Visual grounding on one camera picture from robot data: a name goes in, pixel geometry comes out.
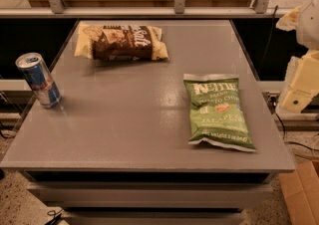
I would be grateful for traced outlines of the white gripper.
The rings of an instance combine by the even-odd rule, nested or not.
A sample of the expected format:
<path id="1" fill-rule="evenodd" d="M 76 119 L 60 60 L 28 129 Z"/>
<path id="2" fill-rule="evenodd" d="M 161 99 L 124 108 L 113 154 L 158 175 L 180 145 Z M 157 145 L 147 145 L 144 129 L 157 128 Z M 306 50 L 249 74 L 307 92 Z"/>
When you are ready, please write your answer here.
<path id="1" fill-rule="evenodd" d="M 319 94 L 319 0 L 305 0 L 281 17 L 276 28 L 296 29 L 297 42 L 310 49 L 301 58 L 290 59 L 279 96 L 282 110 L 301 113 Z"/>

